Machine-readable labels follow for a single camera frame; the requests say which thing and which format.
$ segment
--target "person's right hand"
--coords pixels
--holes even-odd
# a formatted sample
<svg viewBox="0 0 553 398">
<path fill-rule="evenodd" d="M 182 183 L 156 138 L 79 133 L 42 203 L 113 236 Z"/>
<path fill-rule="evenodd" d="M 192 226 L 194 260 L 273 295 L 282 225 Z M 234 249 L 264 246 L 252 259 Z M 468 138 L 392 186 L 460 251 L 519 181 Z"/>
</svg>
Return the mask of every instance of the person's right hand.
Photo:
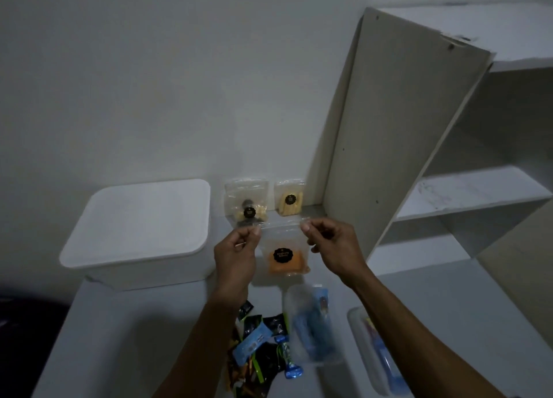
<svg viewBox="0 0 553 398">
<path fill-rule="evenodd" d="M 321 253 L 328 269 L 347 286 L 352 287 L 355 277 L 368 270 L 355 230 L 350 224 L 317 218 L 302 223 L 301 230 L 308 237 L 308 244 L 314 245 L 311 251 Z"/>
</svg>

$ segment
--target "shelf top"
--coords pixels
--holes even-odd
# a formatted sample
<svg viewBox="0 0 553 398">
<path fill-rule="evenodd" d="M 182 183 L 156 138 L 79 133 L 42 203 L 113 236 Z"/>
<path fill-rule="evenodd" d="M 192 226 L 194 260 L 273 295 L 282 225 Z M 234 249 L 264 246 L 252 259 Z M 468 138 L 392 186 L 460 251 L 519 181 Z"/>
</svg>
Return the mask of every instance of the shelf top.
<svg viewBox="0 0 553 398">
<path fill-rule="evenodd" d="M 496 53 L 491 72 L 553 66 L 553 5 L 501 3 L 380 8 L 397 17 L 470 39 Z"/>
</svg>

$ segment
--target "wall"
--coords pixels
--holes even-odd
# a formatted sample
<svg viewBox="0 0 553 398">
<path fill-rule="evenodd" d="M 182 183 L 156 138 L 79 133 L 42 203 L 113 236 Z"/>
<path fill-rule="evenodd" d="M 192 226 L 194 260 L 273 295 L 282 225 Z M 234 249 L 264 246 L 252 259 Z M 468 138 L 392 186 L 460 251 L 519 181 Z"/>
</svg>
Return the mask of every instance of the wall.
<svg viewBox="0 0 553 398">
<path fill-rule="evenodd" d="M 319 203 L 363 8 L 482 1 L 512 0 L 0 0 L 0 287 L 71 300 L 57 257 L 101 187 L 205 178 L 220 213 L 225 178 L 307 178 Z"/>
<path fill-rule="evenodd" d="M 478 256 L 480 263 L 553 348 L 553 201 Z"/>
</svg>

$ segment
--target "clear container lid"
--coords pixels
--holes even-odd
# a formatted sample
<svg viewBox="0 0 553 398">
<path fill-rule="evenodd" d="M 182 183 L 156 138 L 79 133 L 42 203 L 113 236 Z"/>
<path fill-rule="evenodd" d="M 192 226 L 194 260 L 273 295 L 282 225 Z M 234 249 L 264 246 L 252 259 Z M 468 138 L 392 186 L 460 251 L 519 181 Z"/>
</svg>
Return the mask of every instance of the clear container lid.
<svg viewBox="0 0 553 398">
<path fill-rule="evenodd" d="M 107 187 L 88 201 L 60 262 L 77 269 L 194 254 L 206 244 L 209 215 L 204 180 Z"/>
</svg>

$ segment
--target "white shelf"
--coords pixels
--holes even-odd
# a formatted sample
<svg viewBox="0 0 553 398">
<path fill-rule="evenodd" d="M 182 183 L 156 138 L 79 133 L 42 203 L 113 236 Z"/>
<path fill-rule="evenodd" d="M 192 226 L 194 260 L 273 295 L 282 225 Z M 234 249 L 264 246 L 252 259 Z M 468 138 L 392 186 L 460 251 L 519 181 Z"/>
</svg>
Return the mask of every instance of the white shelf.
<svg viewBox="0 0 553 398">
<path fill-rule="evenodd" d="M 551 198 L 514 165 L 422 178 L 395 220 L 409 220 Z"/>
<path fill-rule="evenodd" d="M 553 66 L 553 5 L 503 3 L 382 8 L 384 12 L 469 38 L 496 53 L 492 72 Z"/>
<path fill-rule="evenodd" d="M 380 276 L 469 258 L 440 220 L 429 218 L 393 223 L 368 264 Z"/>
</svg>

